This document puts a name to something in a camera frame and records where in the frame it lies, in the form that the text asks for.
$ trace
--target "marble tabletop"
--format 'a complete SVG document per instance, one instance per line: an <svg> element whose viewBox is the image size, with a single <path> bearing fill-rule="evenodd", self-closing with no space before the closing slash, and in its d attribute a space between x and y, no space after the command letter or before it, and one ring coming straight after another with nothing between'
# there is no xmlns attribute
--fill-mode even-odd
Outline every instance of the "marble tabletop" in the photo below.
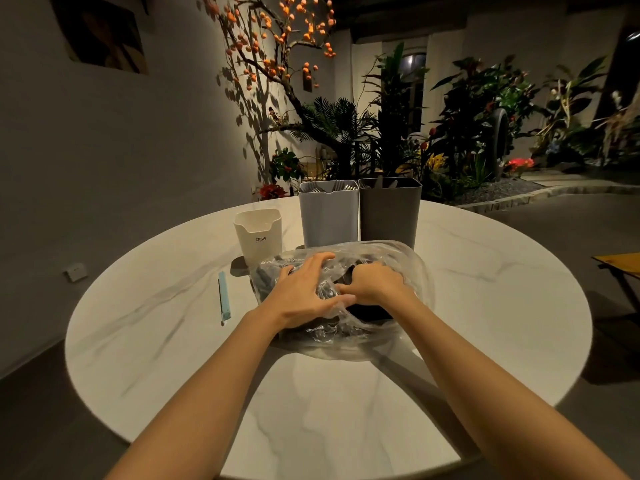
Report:
<svg viewBox="0 0 640 480"><path fill-rule="evenodd" d="M233 217L274 207L284 249L303 243L297 198L203 216L142 243L91 285L69 323L74 387L108 428L133 441L256 306ZM584 294L569 270L524 234L487 217L421 202L416 252L434 280L435 312L557 404L591 345ZM232 319L220 325L217 276ZM270 347L222 475L250 480L411 476L476 457L406 337L369 360L322 360Z"/></svg>

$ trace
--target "left hand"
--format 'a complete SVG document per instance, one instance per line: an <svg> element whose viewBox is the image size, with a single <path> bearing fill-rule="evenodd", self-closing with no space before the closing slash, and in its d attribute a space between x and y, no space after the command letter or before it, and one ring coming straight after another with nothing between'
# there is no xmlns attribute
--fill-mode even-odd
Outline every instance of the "left hand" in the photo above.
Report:
<svg viewBox="0 0 640 480"><path fill-rule="evenodd" d="M275 320L278 331L295 328L323 316L334 306L351 306L356 297L350 294L322 299L316 295L322 264L335 258L333 253L318 253L308 257L295 273L289 274L293 266L280 270L276 286L268 297L255 309L256 315Z"/></svg>

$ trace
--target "electrical socket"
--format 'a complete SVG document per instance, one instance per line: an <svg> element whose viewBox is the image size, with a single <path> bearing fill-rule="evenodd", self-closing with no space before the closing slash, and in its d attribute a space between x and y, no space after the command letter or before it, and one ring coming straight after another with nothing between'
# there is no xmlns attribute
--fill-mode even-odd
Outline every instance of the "electrical socket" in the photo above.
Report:
<svg viewBox="0 0 640 480"><path fill-rule="evenodd" d="M86 266L81 262L70 264L63 273L71 283L75 283L89 276L86 272Z"/></svg>

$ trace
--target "gray floor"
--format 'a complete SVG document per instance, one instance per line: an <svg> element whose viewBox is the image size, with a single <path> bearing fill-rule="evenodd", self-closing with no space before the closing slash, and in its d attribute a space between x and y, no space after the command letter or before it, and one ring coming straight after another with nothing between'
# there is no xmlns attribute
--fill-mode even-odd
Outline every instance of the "gray floor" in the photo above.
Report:
<svg viewBox="0 0 640 480"><path fill-rule="evenodd" d="M488 214L540 242L583 286L596 320L630 313L618 284L590 256L640 251L640 196L567 195ZM640 280L635 284L640 293ZM628 324L611 334L637 348ZM640 479L640 367L596 331L588 366L559 410L633 479ZM126 444L85 409L71 389L62 345L0 381L0 479L100 479ZM484 461L441 475L494 479Z"/></svg>

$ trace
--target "utensil holder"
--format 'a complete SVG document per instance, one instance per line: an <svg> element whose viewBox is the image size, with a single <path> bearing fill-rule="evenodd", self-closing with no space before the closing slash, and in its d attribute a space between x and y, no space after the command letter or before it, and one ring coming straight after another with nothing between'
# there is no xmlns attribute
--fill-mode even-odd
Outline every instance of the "utensil holder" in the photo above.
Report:
<svg viewBox="0 0 640 480"><path fill-rule="evenodd" d="M360 240L388 239L404 242L413 249L418 226L422 185L414 178L382 179L382 188L374 188L376 178L361 178ZM397 186L388 188L395 180Z"/></svg>
<svg viewBox="0 0 640 480"><path fill-rule="evenodd" d="M340 180L339 183L352 185L354 190L332 191L334 180L300 185L298 196L305 247L358 240L358 184L354 180ZM314 185L324 192L308 192Z"/></svg>
<svg viewBox="0 0 640 480"><path fill-rule="evenodd" d="M278 209L240 212L234 226L248 267L282 252L282 216Z"/></svg>

